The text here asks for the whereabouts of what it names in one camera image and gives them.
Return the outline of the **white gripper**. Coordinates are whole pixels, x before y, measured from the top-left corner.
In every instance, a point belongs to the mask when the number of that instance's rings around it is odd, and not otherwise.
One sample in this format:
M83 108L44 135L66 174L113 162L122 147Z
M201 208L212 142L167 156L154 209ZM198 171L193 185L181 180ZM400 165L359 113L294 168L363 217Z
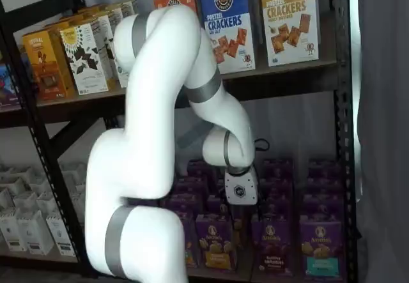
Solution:
M258 193L258 177L253 165L240 174L230 174L227 171L224 188L226 199L231 205L231 218L235 231L241 231L245 222L243 206L256 205L258 219L262 219L265 198L263 194Z

